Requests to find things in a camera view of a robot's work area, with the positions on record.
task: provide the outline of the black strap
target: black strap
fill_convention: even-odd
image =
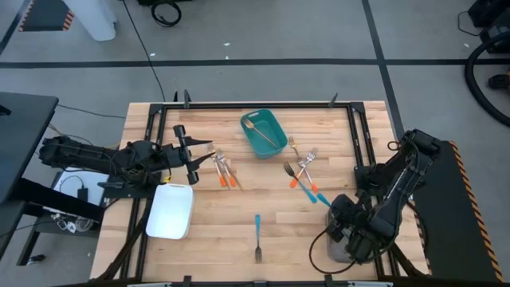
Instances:
[[[326,287],[333,287],[333,276],[330,275],[324,275],[324,280],[326,281]]]
[[[174,8],[177,11],[177,19],[175,19],[175,21],[169,22],[163,16],[159,15],[156,12],[156,8],[159,5],[170,5],[172,8]],[[163,27],[175,26],[177,23],[179,23],[181,21],[181,17],[182,17],[181,9],[179,8],[179,6],[177,6],[177,4],[175,4],[175,2],[173,2],[171,0],[158,0],[156,3],[154,3],[152,5],[151,13],[152,13],[152,18],[154,18],[154,21],[156,21],[156,23],[158,23],[158,25],[163,26]]]
[[[190,275],[184,276],[184,279],[182,280],[182,287],[191,287],[191,276]]]

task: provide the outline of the black metal frame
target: black metal frame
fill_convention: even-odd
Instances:
[[[369,164],[375,163],[375,154],[374,147],[372,145],[370,131],[367,122],[367,116],[365,114],[365,107],[363,102],[339,102],[339,103],[331,103],[327,101],[313,101],[313,102],[246,102],[246,103],[190,103],[189,97],[186,99],[184,104],[182,103],[165,103],[165,104],[151,104],[149,108],[149,115],[147,119],[147,126],[145,130],[145,140],[151,140],[152,128],[154,126],[155,115],[159,114],[159,126],[158,126],[158,134],[156,137],[156,143],[161,145],[163,143],[163,133],[165,128],[165,122],[167,118],[167,112],[169,110],[175,109],[228,109],[228,108],[345,108],[347,111],[347,118],[349,120],[349,128],[351,130],[352,137],[352,145],[355,151],[356,158],[356,166],[363,166],[363,156],[361,152],[358,130],[356,128],[355,122],[355,112],[359,114],[359,119],[361,122],[361,128],[363,131],[363,139],[366,145]],[[131,217],[129,229],[127,232],[127,237],[129,238],[132,234],[132,230],[134,229],[134,225],[136,223],[138,209],[139,209],[139,199],[133,199],[133,206],[131,208]],[[152,199],[147,199],[147,204],[152,204]],[[143,266],[145,263],[145,253],[147,250],[147,234],[144,232],[140,241],[139,246],[139,256],[136,262],[136,274],[135,277],[137,279],[142,279],[143,276]],[[390,257],[390,267],[391,274],[393,276],[400,276],[400,272],[398,271],[398,263],[395,258],[389,254]],[[128,274],[129,268],[129,257],[127,257],[126,261],[123,263],[120,273],[120,278],[126,278]],[[387,277],[384,273],[384,267],[382,264],[381,258],[377,258],[375,260],[375,270],[378,278]],[[341,283],[345,281],[333,281],[334,284]],[[207,285],[239,285],[240,282],[217,282],[217,283],[209,283],[203,282]],[[306,286],[324,286],[324,281],[290,281],[290,282],[278,282],[278,285],[306,285]]]

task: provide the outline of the teal container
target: teal container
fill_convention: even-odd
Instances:
[[[268,137],[277,147],[274,147],[268,140],[259,134],[255,128],[248,128],[243,124],[243,119],[247,118],[253,123],[253,126]],[[245,114],[241,118],[241,126],[245,130],[249,145],[252,147],[255,156],[258,159],[268,159],[279,154],[287,146],[288,140],[284,130],[278,124],[277,118],[268,109]]]

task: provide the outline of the orange handle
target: orange handle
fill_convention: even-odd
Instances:
[[[220,184],[222,185],[222,187],[226,187],[226,181],[225,179],[223,179],[223,176],[220,176]]]
[[[233,177],[232,177],[232,176],[230,176],[230,178],[229,178],[229,179],[230,179],[230,186],[231,186],[231,187],[236,187],[236,181],[235,181],[235,180],[233,180]]]

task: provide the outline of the concrete floor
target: concrete floor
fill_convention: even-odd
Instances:
[[[183,18],[164,29],[147,8],[126,0],[141,38],[154,61],[230,59],[375,59],[376,53],[359,0],[194,0],[182,2]],[[145,61],[139,39],[117,0],[109,0],[119,19],[113,41],[93,41],[75,19],[67,32],[14,32],[2,63]],[[0,4],[0,38],[23,0]],[[388,59],[465,59],[481,42],[457,30],[457,14],[473,0],[370,0],[382,52]],[[471,28],[465,18],[463,26]],[[488,54],[482,57],[493,57]],[[479,82],[499,65],[477,66]],[[161,66],[155,68],[167,99],[187,88],[194,101],[218,100],[387,100],[377,65]],[[390,82],[404,128],[420,128],[457,142],[492,244],[506,278],[510,277],[510,186],[506,152],[509,130],[490,118],[465,86],[460,65],[392,65]],[[124,115],[130,102],[161,101],[147,67],[2,69],[0,89],[58,96],[61,104]],[[487,91],[510,113],[507,92]],[[119,141],[124,122],[58,108],[52,123],[62,132],[97,145]],[[56,171],[33,158],[25,177],[49,185]],[[33,221],[23,218],[20,226]],[[88,278],[96,242],[91,238],[42,235],[40,265],[14,262],[27,230],[16,233],[0,261],[6,285],[47,286]]]

